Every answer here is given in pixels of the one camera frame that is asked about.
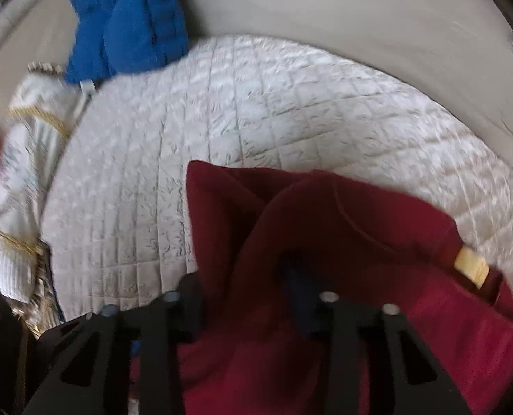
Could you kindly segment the beige tufted headboard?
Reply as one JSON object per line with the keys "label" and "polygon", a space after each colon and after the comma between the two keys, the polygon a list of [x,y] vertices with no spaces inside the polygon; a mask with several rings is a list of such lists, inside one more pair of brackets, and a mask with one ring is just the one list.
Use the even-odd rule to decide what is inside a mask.
{"label": "beige tufted headboard", "polygon": [[[513,0],[179,0],[189,38],[297,40],[388,72],[448,109],[513,168]],[[30,61],[67,65],[69,0],[0,0],[0,125]]]}

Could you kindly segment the white quilted bedspread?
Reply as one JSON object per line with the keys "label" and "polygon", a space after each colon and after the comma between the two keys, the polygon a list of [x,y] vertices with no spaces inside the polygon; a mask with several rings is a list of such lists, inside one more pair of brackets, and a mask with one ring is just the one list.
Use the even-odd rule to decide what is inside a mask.
{"label": "white quilted bedspread", "polygon": [[208,38],[155,72],[105,83],[62,158],[42,224],[67,319],[129,309],[196,268],[192,160],[325,169],[408,192],[457,223],[513,292],[513,170],[414,87],[310,46]]}

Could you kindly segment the blue quilted jacket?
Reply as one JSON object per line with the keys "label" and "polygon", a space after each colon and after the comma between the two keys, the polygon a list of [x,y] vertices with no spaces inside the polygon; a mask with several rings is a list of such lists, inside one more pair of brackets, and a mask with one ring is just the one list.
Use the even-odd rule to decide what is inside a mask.
{"label": "blue quilted jacket", "polygon": [[179,0],[69,1],[78,24],[66,66],[68,83],[157,70],[188,52]]}

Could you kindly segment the dark red sweater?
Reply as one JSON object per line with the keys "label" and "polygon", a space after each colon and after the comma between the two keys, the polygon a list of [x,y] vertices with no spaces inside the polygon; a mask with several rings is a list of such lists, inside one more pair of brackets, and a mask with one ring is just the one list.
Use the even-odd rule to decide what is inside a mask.
{"label": "dark red sweater", "polygon": [[321,170],[192,161],[186,194],[204,320],[178,348],[183,414],[314,414],[320,351],[277,280],[288,251],[351,304],[397,305],[468,414],[513,414],[512,291],[450,216]]}

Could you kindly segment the white gold-trimmed pillow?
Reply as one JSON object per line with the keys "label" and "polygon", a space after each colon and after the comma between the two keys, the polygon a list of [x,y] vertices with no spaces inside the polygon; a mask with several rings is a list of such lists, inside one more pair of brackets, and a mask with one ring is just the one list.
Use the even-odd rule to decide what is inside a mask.
{"label": "white gold-trimmed pillow", "polygon": [[0,152],[0,291],[36,336],[63,322],[41,239],[47,193],[95,85],[33,63],[11,98]]}

